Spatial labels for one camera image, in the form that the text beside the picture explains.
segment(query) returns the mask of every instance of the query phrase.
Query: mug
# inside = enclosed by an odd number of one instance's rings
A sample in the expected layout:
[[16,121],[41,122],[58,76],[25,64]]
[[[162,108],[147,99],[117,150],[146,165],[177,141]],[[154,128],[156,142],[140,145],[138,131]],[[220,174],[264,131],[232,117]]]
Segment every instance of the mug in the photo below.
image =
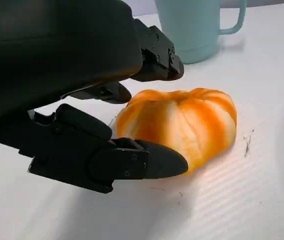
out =
[[220,29],[220,0],[155,0],[162,32],[174,43],[184,64],[203,61],[218,52],[218,35],[234,34],[244,22],[247,0],[240,0],[234,27]]

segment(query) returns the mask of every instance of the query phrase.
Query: black plastic part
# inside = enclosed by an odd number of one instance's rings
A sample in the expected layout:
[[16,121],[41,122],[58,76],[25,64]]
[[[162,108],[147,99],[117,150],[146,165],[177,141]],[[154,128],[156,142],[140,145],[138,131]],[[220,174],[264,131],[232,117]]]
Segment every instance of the black plastic part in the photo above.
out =
[[148,157],[148,166],[144,178],[173,177],[188,170],[186,159],[175,150],[143,140],[135,140],[135,142],[152,153]]
[[171,81],[184,74],[184,65],[175,55],[173,43],[156,27],[135,19],[134,26],[143,54],[142,69],[131,78],[140,82]]
[[72,97],[87,100],[98,99],[110,104],[125,104],[132,98],[131,93],[119,82],[109,82],[71,94]]
[[28,111],[0,118],[0,143],[33,158],[28,171],[39,176],[109,193],[116,179],[181,173],[185,159],[175,151],[129,138],[111,140],[111,134],[103,122],[67,104],[49,116]]
[[127,79],[142,64],[120,0],[0,0],[0,116]]
[[129,138],[113,142],[117,148],[105,149],[92,156],[90,175],[98,180],[144,179],[149,152]]

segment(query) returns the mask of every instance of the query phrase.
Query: white table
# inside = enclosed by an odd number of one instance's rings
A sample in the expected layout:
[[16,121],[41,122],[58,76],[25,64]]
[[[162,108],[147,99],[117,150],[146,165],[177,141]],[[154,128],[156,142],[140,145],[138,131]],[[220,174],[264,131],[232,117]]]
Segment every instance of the white table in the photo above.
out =
[[[223,9],[222,27],[237,13]],[[141,19],[159,26],[156,15]],[[104,195],[29,174],[30,159],[0,145],[0,240],[284,240],[284,4],[249,8],[243,29],[221,46],[214,58],[187,65],[178,81],[123,83],[133,94],[229,93],[238,109],[232,149],[191,178],[118,181]],[[123,107],[65,102],[106,123]]]

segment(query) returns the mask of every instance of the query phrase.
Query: pumpkin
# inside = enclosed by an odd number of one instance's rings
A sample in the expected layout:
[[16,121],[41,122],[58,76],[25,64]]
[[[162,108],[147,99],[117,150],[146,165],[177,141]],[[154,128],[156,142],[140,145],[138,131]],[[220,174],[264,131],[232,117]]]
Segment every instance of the pumpkin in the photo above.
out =
[[116,135],[165,145],[188,162],[186,174],[229,147],[235,139],[237,112],[226,93],[144,90],[119,113]]

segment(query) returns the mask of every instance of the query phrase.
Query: mini pumpkin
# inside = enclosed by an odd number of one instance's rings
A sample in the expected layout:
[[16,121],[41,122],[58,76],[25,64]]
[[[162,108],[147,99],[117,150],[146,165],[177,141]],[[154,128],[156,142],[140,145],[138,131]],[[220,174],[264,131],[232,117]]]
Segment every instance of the mini pumpkin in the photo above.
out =
[[235,139],[237,113],[231,97],[219,90],[135,95],[117,116],[116,135],[170,147],[185,157],[191,173],[229,147]]

